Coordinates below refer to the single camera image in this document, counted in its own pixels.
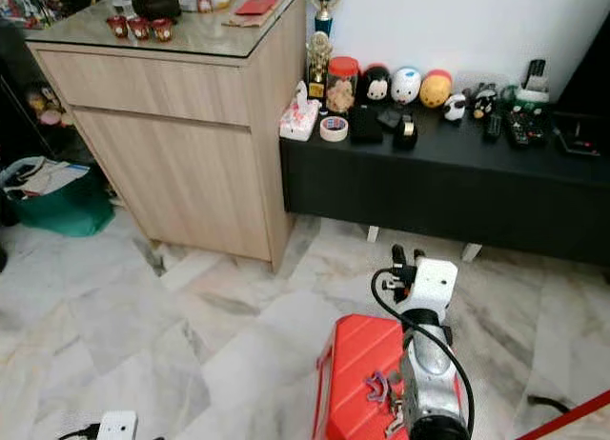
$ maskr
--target tape roll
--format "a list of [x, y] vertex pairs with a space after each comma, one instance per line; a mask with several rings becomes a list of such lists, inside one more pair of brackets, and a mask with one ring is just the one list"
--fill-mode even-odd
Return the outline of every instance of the tape roll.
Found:
[[339, 116], [329, 116], [320, 122], [320, 136], [327, 142], [340, 142], [347, 137], [347, 120]]

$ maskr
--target cabinet leg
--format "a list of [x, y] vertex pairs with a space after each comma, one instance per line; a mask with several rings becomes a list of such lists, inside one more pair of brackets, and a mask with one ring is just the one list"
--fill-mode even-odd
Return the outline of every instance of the cabinet leg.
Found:
[[376, 242], [378, 234], [379, 234], [379, 227], [369, 226], [369, 234], [366, 237], [366, 241], [371, 242], [371, 243]]
[[483, 248], [483, 246], [478, 243], [467, 243], [464, 247], [464, 251], [461, 252], [461, 260], [464, 262], [473, 262], [481, 248]]

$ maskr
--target red cup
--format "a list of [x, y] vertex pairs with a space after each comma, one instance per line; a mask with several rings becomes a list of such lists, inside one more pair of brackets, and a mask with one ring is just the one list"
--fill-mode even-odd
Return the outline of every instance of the red cup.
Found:
[[155, 19], [151, 22], [154, 34], [160, 42], [169, 42], [173, 37], [173, 22], [169, 18]]
[[106, 20], [112, 33], [118, 38], [127, 37], [127, 19], [125, 16], [115, 15]]
[[130, 19], [127, 24], [130, 25], [130, 29], [138, 40], [148, 40], [149, 38], [149, 21], [146, 18], [136, 16]]

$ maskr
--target cabinet door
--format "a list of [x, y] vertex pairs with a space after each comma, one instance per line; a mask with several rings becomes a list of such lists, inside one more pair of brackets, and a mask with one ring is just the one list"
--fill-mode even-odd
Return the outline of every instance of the cabinet door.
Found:
[[149, 238], [270, 259], [248, 130], [74, 113]]

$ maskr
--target white robot part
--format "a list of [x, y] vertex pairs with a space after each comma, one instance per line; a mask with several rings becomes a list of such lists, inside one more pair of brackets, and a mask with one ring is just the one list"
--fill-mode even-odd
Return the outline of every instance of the white robot part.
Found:
[[458, 268], [449, 261], [418, 257], [417, 275], [409, 296], [397, 306], [400, 312], [407, 310], [432, 310], [443, 324], [449, 302], [458, 279]]

